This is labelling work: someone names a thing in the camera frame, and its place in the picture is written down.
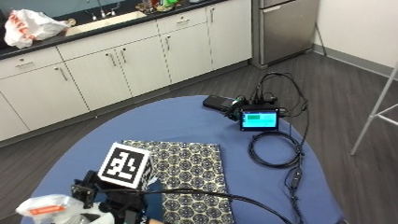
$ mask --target stainless steel refrigerator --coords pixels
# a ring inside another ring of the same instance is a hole
[[[318,0],[253,0],[253,59],[264,69],[313,49]]]

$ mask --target kitchen cabinet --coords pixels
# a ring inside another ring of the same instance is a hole
[[[132,97],[115,49],[65,62],[89,110]]]
[[[214,69],[252,58],[252,1],[229,0],[206,8]]]
[[[9,102],[0,92],[0,141],[28,132],[28,127],[17,116]]]
[[[71,60],[124,44],[159,35],[156,21],[149,21],[120,30],[93,35],[88,38],[68,42],[57,46],[64,60]]]
[[[161,44],[173,84],[213,70],[205,23],[163,35]]]
[[[213,70],[205,8],[157,20],[172,83]]]
[[[64,63],[1,79],[0,91],[31,130],[88,112]]]
[[[7,58],[0,61],[0,78],[23,74],[61,61],[63,58],[56,48],[41,49],[21,56]]]
[[[115,50],[119,53],[119,61],[133,96],[171,85],[159,36],[127,44]]]

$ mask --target round table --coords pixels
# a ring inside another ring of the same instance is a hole
[[[53,193],[69,195],[73,179],[83,179],[88,170],[100,170],[107,152],[123,140],[218,144],[228,192],[249,197],[270,206],[293,223],[294,210],[284,186],[289,169],[273,169],[253,162],[248,145],[256,132],[241,132],[238,124],[220,112],[202,106],[206,96],[186,96],[157,101],[121,114],[89,133],[71,148],[49,170],[32,197]],[[290,124],[282,119],[280,131]],[[292,128],[293,137],[301,135]],[[289,141],[266,136],[256,143],[261,158],[273,163],[294,154]],[[297,197],[304,222],[336,224],[344,219],[333,198],[322,168],[313,150],[304,146],[305,159]],[[236,223],[282,223],[268,211],[244,202],[232,202]],[[23,223],[32,223],[29,218]]]

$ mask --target floor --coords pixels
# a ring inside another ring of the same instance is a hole
[[[317,53],[301,55],[268,70],[248,65],[96,119],[0,148],[0,223],[19,223],[20,216],[13,210],[33,192],[51,166],[71,146],[109,119],[164,98],[198,94],[250,96],[261,76],[272,71],[293,74],[310,101],[308,141],[346,220],[350,224],[398,223],[398,150],[394,146],[398,145],[398,128],[376,119],[356,156],[350,156],[387,79]],[[294,105],[294,86],[286,79],[270,79],[266,91],[274,93],[281,105]],[[397,96],[398,83],[394,82],[381,109],[398,103]],[[389,117],[398,120],[397,110]],[[305,115],[288,121],[304,132]]]

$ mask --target patterned cloth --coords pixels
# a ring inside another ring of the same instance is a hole
[[[164,189],[226,193],[218,145],[124,140],[153,152],[153,175]],[[163,220],[173,224],[234,223],[229,200],[205,194],[163,194]]]

